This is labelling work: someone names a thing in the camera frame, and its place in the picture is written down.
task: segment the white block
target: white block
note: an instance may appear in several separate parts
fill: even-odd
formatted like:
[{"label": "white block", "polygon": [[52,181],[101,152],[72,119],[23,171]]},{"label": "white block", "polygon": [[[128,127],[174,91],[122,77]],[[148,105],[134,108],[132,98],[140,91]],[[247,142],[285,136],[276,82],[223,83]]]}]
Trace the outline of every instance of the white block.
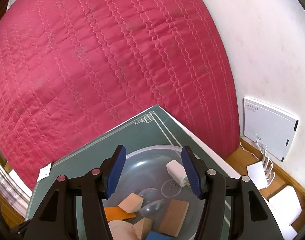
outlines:
[{"label": "white block", "polygon": [[257,189],[263,189],[267,187],[268,184],[262,162],[257,162],[247,166],[247,171],[248,177],[251,178]]},{"label": "white block", "polygon": [[49,163],[46,167],[43,167],[39,170],[39,176],[37,178],[37,182],[49,176],[49,173],[51,171],[51,164],[52,163]]},{"label": "white block", "polygon": [[186,185],[187,175],[184,167],[176,160],[172,160],[166,165],[167,171],[171,177],[181,186]]},{"label": "white block", "polygon": [[269,203],[292,224],[299,217],[302,209],[294,187],[287,186],[269,199]]}]

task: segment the wooden block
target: wooden block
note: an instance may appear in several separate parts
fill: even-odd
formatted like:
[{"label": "wooden block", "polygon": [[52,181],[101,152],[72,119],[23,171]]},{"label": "wooden block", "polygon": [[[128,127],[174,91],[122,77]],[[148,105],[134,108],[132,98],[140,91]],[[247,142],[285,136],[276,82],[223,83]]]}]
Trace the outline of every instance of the wooden block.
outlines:
[{"label": "wooden block", "polygon": [[107,221],[112,220],[130,220],[136,217],[135,213],[127,213],[120,207],[107,207],[105,208]]},{"label": "wooden block", "polygon": [[114,240],[139,240],[131,223],[113,220],[108,225]]},{"label": "wooden block", "polygon": [[131,193],[118,206],[127,213],[138,212],[144,199],[135,193]]},{"label": "wooden block", "polygon": [[172,199],[158,232],[168,236],[178,236],[188,207],[189,202]]},{"label": "wooden block", "polygon": [[8,162],[6,163],[4,170],[6,171],[7,174],[9,174],[12,171],[12,167]]},{"label": "wooden block", "polygon": [[173,239],[171,236],[165,236],[163,234],[160,233],[156,233],[156,232],[149,232],[146,240],[171,240]]},{"label": "wooden block", "polygon": [[149,232],[152,230],[153,221],[149,218],[143,218],[133,225],[136,235],[140,240],[145,240]]}]

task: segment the wall-mounted device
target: wall-mounted device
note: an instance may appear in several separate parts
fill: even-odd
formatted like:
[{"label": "wall-mounted device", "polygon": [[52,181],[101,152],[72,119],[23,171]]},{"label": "wall-mounted device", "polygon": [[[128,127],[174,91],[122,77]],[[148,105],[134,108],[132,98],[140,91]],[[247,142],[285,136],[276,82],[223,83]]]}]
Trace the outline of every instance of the wall-mounted device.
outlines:
[{"label": "wall-mounted device", "polygon": [[298,120],[283,110],[244,98],[245,136],[267,146],[267,151],[283,161],[289,151]]}]

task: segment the white box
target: white box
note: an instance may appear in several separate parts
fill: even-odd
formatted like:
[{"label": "white box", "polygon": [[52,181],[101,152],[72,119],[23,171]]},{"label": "white box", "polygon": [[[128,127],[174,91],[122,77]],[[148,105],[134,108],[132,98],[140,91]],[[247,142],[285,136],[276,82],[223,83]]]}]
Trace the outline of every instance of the white box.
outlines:
[{"label": "white box", "polygon": [[257,162],[247,166],[248,177],[251,178],[258,190],[268,186],[265,170],[263,169],[262,162]]},{"label": "white box", "polygon": [[286,157],[297,129],[293,115],[251,98],[244,98],[245,136],[267,146],[280,161]]},{"label": "white box", "polygon": [[297,220],[302,211],[294,187],[289,185],[271,197],[269,203],[280,212],[290,225]]}]

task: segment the green board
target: green board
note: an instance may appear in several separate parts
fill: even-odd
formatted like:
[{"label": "green board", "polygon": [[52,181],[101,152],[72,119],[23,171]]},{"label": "green board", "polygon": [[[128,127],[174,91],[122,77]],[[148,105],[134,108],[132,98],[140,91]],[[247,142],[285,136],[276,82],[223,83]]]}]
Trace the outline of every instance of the green board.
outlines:
[{"label": "green board", "polygon": [[[33,190],[26,219],[33,217],[40,202],[55,179],[65,174],[68,178],[85,175],[93,168],[98,168],[104,159],[110,158],[116,147],[122,144],[127,154],[154,145],[189,145],[208,168],[215,169],[228,176],[222,168],[165,112],[155,105],[122,125],[99,136],[80,149],[70,153],[52,165],[49,177],[38,182]],[[228,239],[230,220],[230,197],[226,198],[225,221],[221,240]]]}]

